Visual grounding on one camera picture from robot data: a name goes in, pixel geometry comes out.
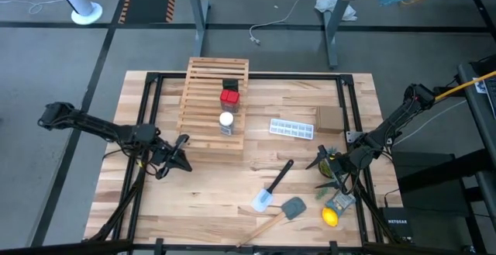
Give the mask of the white ice cube tray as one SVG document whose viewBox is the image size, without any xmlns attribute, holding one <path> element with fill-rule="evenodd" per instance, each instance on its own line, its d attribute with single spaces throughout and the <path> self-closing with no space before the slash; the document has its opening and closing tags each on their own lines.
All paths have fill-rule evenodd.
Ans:
<svg viewBox="0 0 496 255">
<path fill-rule="evenodd" d="M 303 140 L 312 140 L 314 138 L 314 126 L 284 119 L 271 119 L 269 133 Z"/>
</svg>

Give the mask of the black aluminium table frame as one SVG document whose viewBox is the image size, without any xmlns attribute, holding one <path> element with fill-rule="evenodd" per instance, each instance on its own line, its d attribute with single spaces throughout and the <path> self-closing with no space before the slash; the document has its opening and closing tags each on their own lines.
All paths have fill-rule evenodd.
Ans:
<svg viewBox="0 0 496 255">
<path fill-rule="evenodd" d="M 153 122 L 164 140 L 174 142 L 186 74 L 130 71 L 122 87 L 115 122 Z M 271 119 L 312 123 L 318 106 L 340 106 L 350 128 L 374 128 L 381 112 L 370 74 L 249 75 L 243 154 L 197 153 L 184 149 L 192 171 L 173 169 L 157 180 L 146 176 L 139 202 L 125 212 L 120 236 L 140 249 L 158 239 L 168 249 L 233 250 L 239 239 L 275 217 L 281 204 L 301 198 L 307 209 L 281 220 L 249 244 L 250 250 L 326 251 L 331 242 L 355 250 L 379 235 L 366 207 L 346 210 L 337 227 L 321 217 L 323 200 L 317 186 L 325 182 L 318 169 L 306 167 L 319 145 L 346 149 L 343 134 L 317 133 L 312 140 L 269 133 Z M 273 191 L 264 212 L 250 205 L 268 188 L 284 165 L 294 165 Z"/>
</svg>

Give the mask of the black Netgear network switch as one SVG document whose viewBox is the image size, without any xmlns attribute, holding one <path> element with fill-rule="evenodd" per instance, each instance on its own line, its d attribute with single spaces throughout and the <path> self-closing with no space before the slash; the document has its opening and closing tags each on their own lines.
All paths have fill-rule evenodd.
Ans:
<svg viewBox="0 0 496 255">
<path fill-rule="evenodd" d="M 408 212 L 404 208 L 387 207 L 381 209 L 391 230 L 408 243 L 413 243 L 413 233 Z"/>
</svg>

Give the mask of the black side desk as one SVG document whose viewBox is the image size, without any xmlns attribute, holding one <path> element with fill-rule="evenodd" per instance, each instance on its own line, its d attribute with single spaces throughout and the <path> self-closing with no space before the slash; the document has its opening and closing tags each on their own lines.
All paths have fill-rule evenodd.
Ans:
<svg viewBox="0 0 496 255">
<path fill-rule="evenodd" d="M 494 73 L 492 78 L 495 79 L 494 88 L 496 88 L 496 54 L 461 64 L 457 68 L 461 84 L 490 73 Z M 478 93 L 475 84 L 469 84 L 465 87 L 464 93 L 484 144 L 484 150 L 489 156 L 488 169 L 477 172 L 476 179 L 496 233 L 496 92 L 490 99 L 488 95 Z"/>
</svg>

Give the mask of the red block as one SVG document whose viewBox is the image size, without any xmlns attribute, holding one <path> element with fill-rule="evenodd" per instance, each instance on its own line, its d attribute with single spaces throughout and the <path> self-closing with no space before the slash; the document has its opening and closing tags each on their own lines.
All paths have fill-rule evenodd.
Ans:
<svg viewBox="0 0 496 255">
<path fill-rule="evenodd" d="M 219 100 L 223 111 L 231 113 L 239 111 L 240 94 L 238 91 L 223 89 Z"/>
</svg>

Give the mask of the black hazard-striped floor mat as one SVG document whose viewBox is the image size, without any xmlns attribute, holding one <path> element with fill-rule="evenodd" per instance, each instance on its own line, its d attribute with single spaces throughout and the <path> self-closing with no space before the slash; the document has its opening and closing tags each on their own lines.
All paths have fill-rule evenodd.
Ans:
<svg viewBox="0 0 496 255">
<path fill-rule="evenodd" d="M 119 24 L 169 23 L 174 20 L 176 0 L 124 0 Z"/>
</svg>

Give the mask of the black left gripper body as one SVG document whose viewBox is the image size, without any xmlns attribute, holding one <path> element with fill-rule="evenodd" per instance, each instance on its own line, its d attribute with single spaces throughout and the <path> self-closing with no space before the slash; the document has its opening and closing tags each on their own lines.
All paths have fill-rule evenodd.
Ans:
<svg viewBox="0 0 496 255">
<path fill-rule="evenodd" d="M 185 154 L 184 150 L 181 149 L 183 144 L 189 140 L 189 135 L 181 134 L 174 146 L 171 146 L 167 141 L 161 139 L 159 136 L 155 139 L 151 145 L 152 158 L 150 159 L 151 164 L 156 166 L 161 166 L 160 169 L 155 173 L 155 178 L 160 180 L 167 176 L 170 165 L 175 164 L 174 158 L 178 154 Z"/>
</svg>

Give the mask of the white cloth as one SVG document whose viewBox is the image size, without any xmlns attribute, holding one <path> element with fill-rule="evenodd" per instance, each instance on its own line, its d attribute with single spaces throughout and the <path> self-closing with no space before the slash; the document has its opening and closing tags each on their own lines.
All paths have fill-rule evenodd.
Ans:
<svg viewBox="0 0 496 255">
<path fill-rule="evenodd" d="M 330 12 L 333 13 L 336 6 L 337 6 L 338 0 L 316 0 L 315 2 L 315 9 L 318 10 L 321 13 L 324 12 Z M 350 5 L 347 5 L 345 8 L 345 11 L 342 16 L 342 21 L 345 22 L 354 22 L 357 21 L 357 11 L 351 7 Z"/>
</svg>

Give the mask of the bagel seasoning jar white lid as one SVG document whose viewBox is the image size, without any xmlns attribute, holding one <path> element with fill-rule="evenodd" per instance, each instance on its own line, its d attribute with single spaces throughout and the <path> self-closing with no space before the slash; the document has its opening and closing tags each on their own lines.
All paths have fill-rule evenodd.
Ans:
<svg viewBox="0 0 496 255">
<path fill-rule="evenodd" d="M 231 136 L 233 134 L 234 116 L 231 112 L 223 112 L 219 116 L 219 126 L 222 134 Z"/>
</svg>

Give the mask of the wooden slatted shelf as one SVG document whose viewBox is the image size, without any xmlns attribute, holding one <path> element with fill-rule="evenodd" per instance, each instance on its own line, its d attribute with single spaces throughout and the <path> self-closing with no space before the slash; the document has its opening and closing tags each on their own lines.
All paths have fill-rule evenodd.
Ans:
<svg viewBox="0 0 496 255">
<path fill-rule="evenodd" d="M 221 133 L 220 95 L 222 81 L 238 82 L 239 110 L 234 114 L 233 134 Z M 180 101 L 177 131 L 189 135 L 184 148 L 190 152 L 237 155 L 243 154 L 249 61 L 213 57 L 192 57 Z"/>
</svg>

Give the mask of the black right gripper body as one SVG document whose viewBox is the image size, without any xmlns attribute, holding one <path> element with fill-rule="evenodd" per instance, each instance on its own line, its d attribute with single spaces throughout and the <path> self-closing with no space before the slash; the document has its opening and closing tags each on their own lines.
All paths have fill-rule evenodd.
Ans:
<svg viewBox="0 0 496 255">
<path fill-rule="evenodd" d="M 330 179 L 330 182 L 319 185 L 319 188 L 335 188 L 342 193 L 352 193 L 354 184 L 350 189 L 346 188 L 347 181 L 353 181 L 352 176 L 355 174 L 348 158 L 341 153 L 330 153 L 323 145 L 318 150 L 319 172 Z"/>
</svg>

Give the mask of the blue snack packet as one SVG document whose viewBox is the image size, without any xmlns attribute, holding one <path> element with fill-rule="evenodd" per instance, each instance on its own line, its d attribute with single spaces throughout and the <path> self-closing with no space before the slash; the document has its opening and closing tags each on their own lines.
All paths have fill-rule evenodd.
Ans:
<svg viewBox="0 0 496 255">
<path fill-rule="evenodd" d="M 345 195 L 341 191 L 338 191 L 325 203 L 325 206 L 332 209 L 338 216 L 341 216 L 355 203 L 356 199 L 352 194 Z"/>
</svg>

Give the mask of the succulent plant in black pot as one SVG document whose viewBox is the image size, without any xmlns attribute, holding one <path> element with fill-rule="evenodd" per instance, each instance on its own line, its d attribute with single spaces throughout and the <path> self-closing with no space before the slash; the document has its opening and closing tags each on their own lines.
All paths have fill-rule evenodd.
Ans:
<svg viewBox="0 0 496 255">
<path fill-rule="evenodd" d="M 339 188 L 334 188 L 348 195 L 346 181 L 349 173 L 346 173 L 341 166 L 341 157 L 339 153 L 330 153 L 323 145 L 318 146 L 318 155 L 325 156 L 325 159 L 318 164 L 319 172 L 331 181 L 337 181 Z"/>
</svg>

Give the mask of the brown cardboard box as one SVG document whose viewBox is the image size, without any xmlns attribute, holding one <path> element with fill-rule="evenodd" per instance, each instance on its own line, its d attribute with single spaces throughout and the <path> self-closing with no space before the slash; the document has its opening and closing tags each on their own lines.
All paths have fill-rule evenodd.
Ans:
<svg viewBox="0 0 496 255">
<path fill-rule="evenodd" d="M 318 106 L 315 125 L 318 133 L 342 133 L 344 130 L 343 109 L 335 106 Z"/>
</svg>

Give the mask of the yellow lemon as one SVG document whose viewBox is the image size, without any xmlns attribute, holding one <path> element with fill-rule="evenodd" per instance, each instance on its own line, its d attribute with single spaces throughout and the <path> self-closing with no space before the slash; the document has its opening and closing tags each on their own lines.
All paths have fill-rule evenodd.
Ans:
<svg viewBox="0 0 496 255">
<path fill-rule="evenodd" d="M 322 210 L 322 219 L 324 222 L 331 227 L 337 227 L 339 223 L 339 216 L 331 208 L 325 207 Z"/>
</svg>

